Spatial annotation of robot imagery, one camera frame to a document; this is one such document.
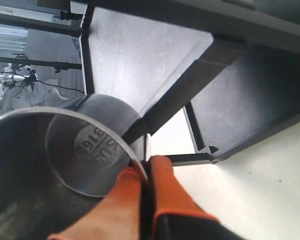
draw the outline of gray wall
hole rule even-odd
[[[60,11],[52,8],[38,7],[37,0],[0,0],[0,6],[25,9],[40,13],[60,15]]]

